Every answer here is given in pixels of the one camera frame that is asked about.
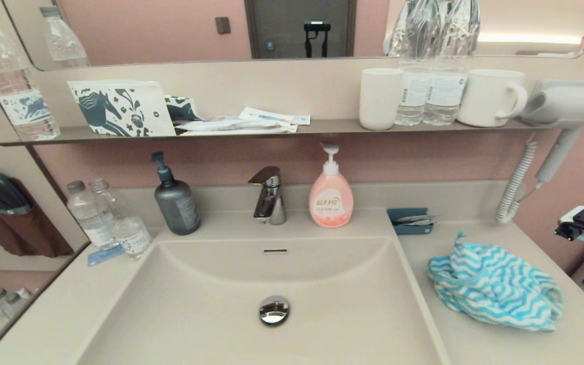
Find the blue tray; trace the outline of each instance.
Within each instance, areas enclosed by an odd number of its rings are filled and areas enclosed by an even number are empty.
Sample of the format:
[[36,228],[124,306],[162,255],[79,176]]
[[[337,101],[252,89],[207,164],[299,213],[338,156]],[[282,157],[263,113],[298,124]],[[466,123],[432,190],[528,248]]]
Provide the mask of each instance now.
[[[391,221],[412,215],[427,214],[427,208],[393,208],[387,209],[387,215]],[[428,226],[393,226],[396,234],[428,234],[434,229],[434,224]]]

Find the sink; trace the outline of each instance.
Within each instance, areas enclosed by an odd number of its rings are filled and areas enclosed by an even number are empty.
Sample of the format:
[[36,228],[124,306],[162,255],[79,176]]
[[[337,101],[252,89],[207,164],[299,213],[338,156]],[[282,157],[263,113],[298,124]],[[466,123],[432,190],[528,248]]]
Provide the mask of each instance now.
[[159,242],[76,363],[449,363],[393,238]]

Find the pump dispenser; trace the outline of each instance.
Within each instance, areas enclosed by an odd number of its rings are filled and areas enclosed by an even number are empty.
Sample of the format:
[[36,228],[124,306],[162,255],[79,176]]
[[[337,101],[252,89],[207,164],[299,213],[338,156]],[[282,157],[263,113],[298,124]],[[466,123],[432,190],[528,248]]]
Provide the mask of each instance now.
[[324,171],[310,190],[310,215],[315,223],[324,228],[341,227],[350,221],[353,214],[353,192],[346,178],[339,173],[339,164],[334,155],[339,146],[332,142],[322,142],[321,147],[328,154]]
[[180,236],[197,231],[201,219],[191,188],[184,181],[174,179],[164,162],[163,152],[153,153],[152,161],[157,164],[157,174],[162,181],[155,189],[155,199],[168,228]]

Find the beige countertop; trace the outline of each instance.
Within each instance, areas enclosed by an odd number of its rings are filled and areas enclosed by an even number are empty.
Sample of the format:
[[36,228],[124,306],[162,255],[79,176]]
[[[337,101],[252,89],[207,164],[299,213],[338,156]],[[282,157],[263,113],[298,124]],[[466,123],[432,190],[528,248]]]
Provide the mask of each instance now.
[[[350,224],[340,229],[315,226],[306,211],[289,212],[283,226],[257,224],[251,215],[246,211],[209,213],[199,231],[180,239],[336,238],[392,233],[383,208],[356,210]],[[552,275],[565,296],[565,315],[558,330],[528,333],[491,326],[443,306],[426,277],[426,262],[432,256],[447,254],[457,231],[467,231],[471,242],[501,245]],[[171,236],[164,231],[159,237]],[[399,240],[452,363],[584,363],[584,293],[514,224],[445,222],[431,234],[400,236]],[[94,250],[85,249],[4,336],[0,364],[56,365],[69,363],[79,354],[123,283],[139,266],[139,261],[123,255],[88,268],[87,255]]]
[[[531,333],[481,323],[441,303],[427,277],[427,262],[450,253],[457,233],[464,242],[496,244],[544,270],[563,292],[565,312],[552,333]],[[426,236],[399,236],[452,363],[584,364],[584,292],[519,227],[491,222],[445,222]]]

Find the pink soap bottle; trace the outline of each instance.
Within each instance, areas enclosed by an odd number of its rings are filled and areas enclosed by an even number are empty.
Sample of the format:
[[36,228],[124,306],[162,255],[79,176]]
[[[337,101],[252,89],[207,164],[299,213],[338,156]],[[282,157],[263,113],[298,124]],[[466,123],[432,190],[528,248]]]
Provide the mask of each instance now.
[[339,152],[336,143],[322,142],[328,154],[324,172],[310,190],[310,215],[315,223],[324,228],[337,228],[350,221],[353,214],[353,192],[348,181],[339,173],[339,165],[333,155]]

